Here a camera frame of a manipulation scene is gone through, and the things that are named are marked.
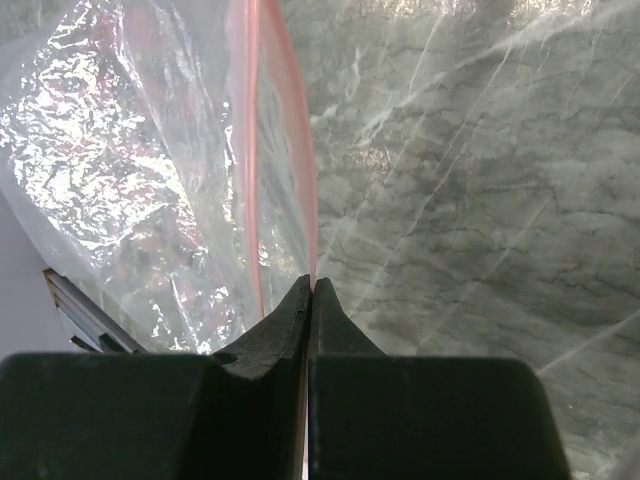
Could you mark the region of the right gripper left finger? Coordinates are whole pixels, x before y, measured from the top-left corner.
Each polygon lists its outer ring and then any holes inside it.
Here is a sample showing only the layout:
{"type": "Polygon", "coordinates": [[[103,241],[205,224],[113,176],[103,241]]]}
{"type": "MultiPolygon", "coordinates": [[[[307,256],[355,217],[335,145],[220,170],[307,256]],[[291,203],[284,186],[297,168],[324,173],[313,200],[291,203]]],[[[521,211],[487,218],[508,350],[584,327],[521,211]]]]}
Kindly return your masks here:
{"type": "Polygon", "coordinates": [[[28,353],[1,365],[5,479],[295,479],[312,294],[298,278],[218,352],[28,353]]]}

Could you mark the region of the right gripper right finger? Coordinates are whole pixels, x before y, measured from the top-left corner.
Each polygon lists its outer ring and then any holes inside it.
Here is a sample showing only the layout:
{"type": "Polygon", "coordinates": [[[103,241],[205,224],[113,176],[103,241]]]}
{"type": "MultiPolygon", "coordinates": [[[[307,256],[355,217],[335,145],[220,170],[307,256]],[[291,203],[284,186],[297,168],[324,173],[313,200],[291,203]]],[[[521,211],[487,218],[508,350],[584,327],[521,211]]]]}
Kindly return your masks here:
{"type": "Polygon", "coordinates": [[[548,398],[524,362],[391,356],[318,281],[309,341],[313,479],[567,479],[548,398]]]}

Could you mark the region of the clear zip top bag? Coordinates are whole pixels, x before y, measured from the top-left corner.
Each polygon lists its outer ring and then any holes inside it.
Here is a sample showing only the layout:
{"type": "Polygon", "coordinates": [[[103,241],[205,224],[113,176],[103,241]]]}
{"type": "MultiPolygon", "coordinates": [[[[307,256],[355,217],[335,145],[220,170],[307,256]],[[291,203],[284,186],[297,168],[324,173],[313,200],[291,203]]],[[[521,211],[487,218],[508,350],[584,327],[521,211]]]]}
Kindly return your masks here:
{"type": "Polygon", "coordinates": [[[148,351],[213,353],[316,270],[304,82],[275,1],[5,1],[1,191],[148,351]]]}

